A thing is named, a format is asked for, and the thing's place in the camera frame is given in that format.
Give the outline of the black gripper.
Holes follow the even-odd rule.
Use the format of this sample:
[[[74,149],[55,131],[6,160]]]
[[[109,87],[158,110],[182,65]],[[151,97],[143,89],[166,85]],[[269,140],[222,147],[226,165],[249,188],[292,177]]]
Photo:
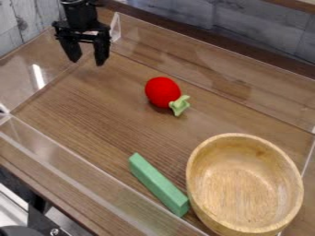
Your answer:
[[[97,0],[61,0],[66,18],[55,21],[55,38],[73,62],[78,62],[83,52],[79,42],[94,42],[97,66],[102,66],[110,56],[111,28],[98,19]]]

